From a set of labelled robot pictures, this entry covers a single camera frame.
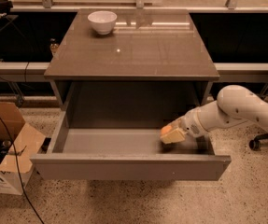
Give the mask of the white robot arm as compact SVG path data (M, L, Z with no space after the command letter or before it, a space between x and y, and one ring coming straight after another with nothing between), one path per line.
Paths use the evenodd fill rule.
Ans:
M268 133L268 103L245 87L222 88L217 100L198 106L161 129L165 144L198 138L216 129L229 129L252 122Z

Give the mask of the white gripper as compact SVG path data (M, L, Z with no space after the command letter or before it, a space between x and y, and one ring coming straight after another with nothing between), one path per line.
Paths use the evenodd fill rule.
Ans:
M199 120L199 108L188 111L182 117L175 119L169 123L171 127L181 127L188 135L198 138L207 134L207 130L203 127ZM186 133L179 128L172 129L167 134L161 135L161 141L165 144L182 142L185 140Z

